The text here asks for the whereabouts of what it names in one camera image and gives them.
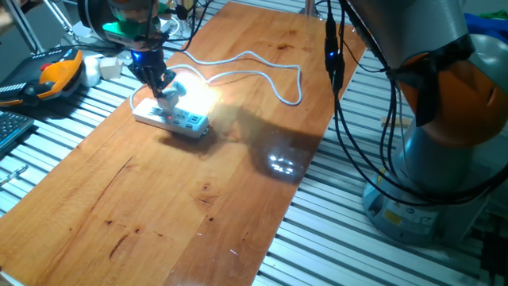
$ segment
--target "power strip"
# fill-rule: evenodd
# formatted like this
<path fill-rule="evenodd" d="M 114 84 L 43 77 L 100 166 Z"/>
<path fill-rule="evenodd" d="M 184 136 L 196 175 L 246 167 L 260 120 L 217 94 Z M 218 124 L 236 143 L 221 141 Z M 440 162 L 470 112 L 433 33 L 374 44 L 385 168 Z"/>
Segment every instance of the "power strip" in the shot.
<path fill-rule="evenodd" d="M 143 99 L 136 106 L 134 118 L 145 124 L 159 127 L 171 132 L 180 133 L 192 138 L 200 138 L 208 132 L 208 116 L 192 114 L 176 107 L 171 116 L 161 115 L 155 99 Z"/>

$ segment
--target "screwdriver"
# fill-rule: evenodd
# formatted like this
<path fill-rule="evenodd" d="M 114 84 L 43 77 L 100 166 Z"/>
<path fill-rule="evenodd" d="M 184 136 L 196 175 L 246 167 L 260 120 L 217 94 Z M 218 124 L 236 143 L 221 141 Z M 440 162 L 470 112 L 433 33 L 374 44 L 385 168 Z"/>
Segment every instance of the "screwdriver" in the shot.
<path fill-rule="evenodd" d="M 28 168 L 29 168 L 29 166 L 25 165 L 25 166 L 19 168 L 18 170 L 14 171 L 14 172 L 11 172 L 4 180 L 0 181 L 0 187 L 3 186 L 4 184 L 9 183 L 9 181 L 11 181 L 12 179 L 18 177 L 19 175 L 21 175 Z"/>

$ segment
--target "wooden board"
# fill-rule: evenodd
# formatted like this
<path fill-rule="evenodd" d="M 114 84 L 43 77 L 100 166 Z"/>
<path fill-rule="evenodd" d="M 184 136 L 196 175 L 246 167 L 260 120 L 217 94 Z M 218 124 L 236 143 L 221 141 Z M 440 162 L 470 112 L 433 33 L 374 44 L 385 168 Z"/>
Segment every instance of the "wooden board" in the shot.
<path fill-rule="evenodd" d="M 351 27 L 345 35 L 360 58 L 360 39 Z M 324 38 L 316 18 L 228 3 L 190 52 L 300 64 L 302 104 L 282 104 L 264 78 L 232 75 L 206 98 L 186 95 L 214 99 L 210 132 L 193 141 L 136 122 L 124 102 L 0 218 L 3 270 L 25 285 L 251 284 L 332 117 Z M 182 63 L 191 61 L 178 54 L 168 64 Z M 356 65 L 349 55 L 346 64 L 348 83 Z M 254 60 L 198 68 L 264 71 L 297 97 L 292 70 Z M 149 96 L 145 88 L 135 104 Z"/>

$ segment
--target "keyboard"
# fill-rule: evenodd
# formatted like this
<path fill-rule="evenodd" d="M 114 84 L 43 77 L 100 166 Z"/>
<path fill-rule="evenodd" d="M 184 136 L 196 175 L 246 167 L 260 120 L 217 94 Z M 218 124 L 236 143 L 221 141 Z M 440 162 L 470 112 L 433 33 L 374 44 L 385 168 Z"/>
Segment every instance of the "keyboard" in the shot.
<path fill-rule="evenodd" d="M 31 118 L 0 111 L 0 153 L 4 153 L 32 124 Z"/>

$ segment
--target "blue light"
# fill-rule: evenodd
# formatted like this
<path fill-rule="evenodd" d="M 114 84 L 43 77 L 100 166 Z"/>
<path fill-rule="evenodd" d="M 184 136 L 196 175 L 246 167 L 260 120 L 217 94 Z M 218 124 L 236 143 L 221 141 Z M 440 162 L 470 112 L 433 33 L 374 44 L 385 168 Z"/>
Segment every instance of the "blue light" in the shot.
<path fill-rule="evenodd" d="M 139 60 L 141 58 L 141 54 L 137 52 L 132 52 L 133 56 L 136 58 L 136 60 Z"/>

